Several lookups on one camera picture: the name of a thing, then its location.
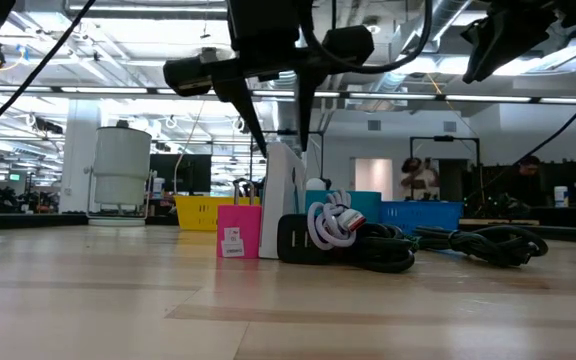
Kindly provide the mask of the teal plastic bin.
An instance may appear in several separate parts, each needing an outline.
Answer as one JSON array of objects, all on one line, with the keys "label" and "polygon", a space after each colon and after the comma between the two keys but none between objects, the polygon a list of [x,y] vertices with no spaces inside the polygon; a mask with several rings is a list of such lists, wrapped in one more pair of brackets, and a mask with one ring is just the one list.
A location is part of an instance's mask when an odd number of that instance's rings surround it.
[{"label": "teal plastic bin", "polygon": [[[327,202],[327,195],[334,194],[333,190],[307,190],[305,195],[305,211],[314,202]],[[381,206],[381,193],[370,191],[347,191],[351,196],[351,207],[361,212],[369,223],[379,222]]]}]

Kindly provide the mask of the black USB charger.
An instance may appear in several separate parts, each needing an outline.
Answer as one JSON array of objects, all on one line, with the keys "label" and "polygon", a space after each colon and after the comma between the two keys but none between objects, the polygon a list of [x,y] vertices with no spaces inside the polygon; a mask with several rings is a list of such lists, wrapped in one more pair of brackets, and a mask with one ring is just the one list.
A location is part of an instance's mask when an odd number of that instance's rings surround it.
[{"label": "black USB charger", "polygon": [[329,262],[327,254],[311,240],[307,216],[287,214],[280,218],[277,228],[278,258],[291,264],[325,265]]}]

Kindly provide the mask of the yellow plastic basket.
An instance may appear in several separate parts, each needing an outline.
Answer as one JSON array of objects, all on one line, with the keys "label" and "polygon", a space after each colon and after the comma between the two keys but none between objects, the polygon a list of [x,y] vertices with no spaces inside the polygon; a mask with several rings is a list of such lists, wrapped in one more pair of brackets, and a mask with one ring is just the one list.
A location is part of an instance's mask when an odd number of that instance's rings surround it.
[{"label": "yellow plastic basket", "polygon": [[[233,196],[176,196],[179,226],[182,230],[189,231],[217,231],[217,207],[232,202]],[[249,199],[240,197],[239,202],[241,205],[248,205]],[[258,197],[255,203],[261,206]]]}]

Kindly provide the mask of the blue plastic basket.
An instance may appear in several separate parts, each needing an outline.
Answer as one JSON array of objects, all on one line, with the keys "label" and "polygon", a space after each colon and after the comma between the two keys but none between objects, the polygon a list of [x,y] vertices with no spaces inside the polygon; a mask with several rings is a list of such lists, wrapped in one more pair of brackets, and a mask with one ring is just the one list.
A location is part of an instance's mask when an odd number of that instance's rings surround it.
[{"label": "blue plastic basket", "polygon": [[462,214],[461,202],[389,201],[381,203],[379,219],[412,234],[418,226],[455,230]]}]

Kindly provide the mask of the white cylindrical bin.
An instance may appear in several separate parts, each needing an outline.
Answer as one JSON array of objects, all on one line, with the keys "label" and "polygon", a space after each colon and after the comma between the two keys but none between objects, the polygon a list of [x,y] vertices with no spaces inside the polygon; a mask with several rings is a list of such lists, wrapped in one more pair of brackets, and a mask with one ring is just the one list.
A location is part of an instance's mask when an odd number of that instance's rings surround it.
[{"label": "white cylindrical bin", "polygon": [[88,175],[85,214],[90,225],[139,227],[146,224],[152,136],[123,122],[99,127]]}]

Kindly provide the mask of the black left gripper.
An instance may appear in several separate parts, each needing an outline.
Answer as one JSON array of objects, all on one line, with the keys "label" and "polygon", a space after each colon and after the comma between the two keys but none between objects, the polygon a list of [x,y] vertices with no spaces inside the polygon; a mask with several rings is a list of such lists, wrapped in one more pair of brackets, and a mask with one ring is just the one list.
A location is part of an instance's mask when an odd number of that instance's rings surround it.
[{"label": "black left gripper", "polygon": [[372,34],[362,26],[330,29],[319,46],[298,46],[314,38],[314,0],[226,0],[228,30],[235,56],[210,59],[206,54],[169,60],[166,84],[178,95],[214,91],[231,103],[264,157],[267,143],[247,80],[277,80],[282,72],[296,75],[296,123],[302,152],[307,151],[311,111],[317,88],[332,74],[363,65],[374,51]]}]

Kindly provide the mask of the slim white box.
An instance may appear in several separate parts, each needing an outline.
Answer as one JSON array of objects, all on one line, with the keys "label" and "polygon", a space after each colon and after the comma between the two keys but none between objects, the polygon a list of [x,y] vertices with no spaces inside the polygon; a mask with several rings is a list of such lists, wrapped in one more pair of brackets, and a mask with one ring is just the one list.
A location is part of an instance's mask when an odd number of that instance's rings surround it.
[{"label": "slim white box", "polygon": [[267,167],[262,195],[262,229],[259,257],[277,259],[279,220],[305,208],[306,168],[284,143],[267,146]]}]

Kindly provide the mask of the black monitor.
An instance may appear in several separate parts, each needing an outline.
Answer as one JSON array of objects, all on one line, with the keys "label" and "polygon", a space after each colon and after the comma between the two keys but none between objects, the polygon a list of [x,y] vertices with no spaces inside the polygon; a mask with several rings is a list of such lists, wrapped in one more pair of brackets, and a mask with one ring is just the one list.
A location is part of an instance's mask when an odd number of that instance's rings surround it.
[{"label": "black monitor", "polygon": [[150,168],[164,179],[164,190],[209,193],[212,156],[209,154],[151,154]]}]

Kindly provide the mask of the long ceiling light strip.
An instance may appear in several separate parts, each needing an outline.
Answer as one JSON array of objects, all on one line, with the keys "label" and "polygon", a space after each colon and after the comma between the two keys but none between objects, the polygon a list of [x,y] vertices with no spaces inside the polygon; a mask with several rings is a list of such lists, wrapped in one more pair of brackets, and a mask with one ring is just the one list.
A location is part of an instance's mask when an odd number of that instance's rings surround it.
[{"label": "long ceiling light strip", "polygon": [[[0,85],[0,94],[12,95],[17,86]],[[292,99],[294,91],[290,90],[250,90],[255,100]],[[181,98],[169,88],[139,88],[139,87],[83,87],[83,86],[29,86],[22,95],[35,97],[100,97],[126,99],[177,99]],[[205,94],[190,95],[191,98],[217,99],[214,90]],[[386,101],[437,101],[464,103],[511,103],[540,105],[576,105],[576,97],[528,97],[528,96],[493,96],[493,95],[462,95],[462,94],[422,94],[422,93],[378,93],[349,91],[315,91],[315,99],[343,100],[386,100]]]}]

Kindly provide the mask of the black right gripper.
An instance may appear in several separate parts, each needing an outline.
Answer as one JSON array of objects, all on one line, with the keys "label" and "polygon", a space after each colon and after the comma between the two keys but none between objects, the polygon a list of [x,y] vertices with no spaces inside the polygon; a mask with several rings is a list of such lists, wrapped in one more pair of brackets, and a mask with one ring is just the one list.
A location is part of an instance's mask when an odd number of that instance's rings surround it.
[{"label": "black right gripper", "polygon": [[557,20],[576,25],[576,0],[487,0],[487,16],[461,33],[471,46],[465,83],[481,82],[498,68],[547,40]]}]

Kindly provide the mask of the silver ventilation duct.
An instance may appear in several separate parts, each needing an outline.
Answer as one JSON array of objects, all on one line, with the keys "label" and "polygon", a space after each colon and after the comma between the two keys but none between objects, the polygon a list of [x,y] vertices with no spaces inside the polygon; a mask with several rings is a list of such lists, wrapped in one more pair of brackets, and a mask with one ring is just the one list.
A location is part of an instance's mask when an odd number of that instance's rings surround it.
[{"label": "silver ventilation duct", "polygon": [[[454,23],[458,16],[470,5],[472,0],[432,0],[432,23],[430,25],[428,39],[425,43],[424,52],[437,52],[442,35]],[[402,52],[412,42],[422,39],[424,34],[425,4],[421,5],[421,14],[416,18],[406,21],[403,25],[395,25],[394,33],[390,37],[388,46],[389,61],[394,62],[403,57]],[[391,72],[386,72],[371,86],[373,92],[396,92],[406,79],[415,73],[412,66],[419,62],[419,55],[414,61]]]},{"label": "silver ventilation duct", "polygon": [[[297,130],[295,104],[296,80],[296,73],[288,70],[280,72],[277,79],[270,81],[270,99],[276,102],[275,130]],[[289,138],[288,136],[279,135],[278,138],[280,142],[286,143],[295,151],[301,151],[298,131],[296,137]]]}]

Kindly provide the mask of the small pink package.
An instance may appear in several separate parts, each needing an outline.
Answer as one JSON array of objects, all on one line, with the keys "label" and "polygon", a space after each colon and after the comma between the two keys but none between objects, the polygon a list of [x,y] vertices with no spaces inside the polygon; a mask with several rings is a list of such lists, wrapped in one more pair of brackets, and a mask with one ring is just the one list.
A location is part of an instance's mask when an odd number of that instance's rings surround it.
[{"label": "small pink package", "polygon": [[[249,204],[241,205],[240,183],[248,185]],[[256,259],[259,257],[262,207],[255,203],[255,187],[249,180],[234,180],[231,204],[217,207],[217,256]]]}]

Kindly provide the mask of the person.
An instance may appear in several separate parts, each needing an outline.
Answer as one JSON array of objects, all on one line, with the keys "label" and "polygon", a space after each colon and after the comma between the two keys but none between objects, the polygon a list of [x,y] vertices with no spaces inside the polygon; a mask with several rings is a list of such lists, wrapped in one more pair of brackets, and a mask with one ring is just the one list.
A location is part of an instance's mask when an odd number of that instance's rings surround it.
[{"label": "person", "polygon": [[401,166],[402,198],[413,201],[434,201],[440,196],[439,173],[431,158],[407,158]]},{"label": "person", "polygon": [[541,189],[539,166],[541,161],[534,155],[523,158],[509,180],[508,195],[528,206],[542,206],[545,197]]}]

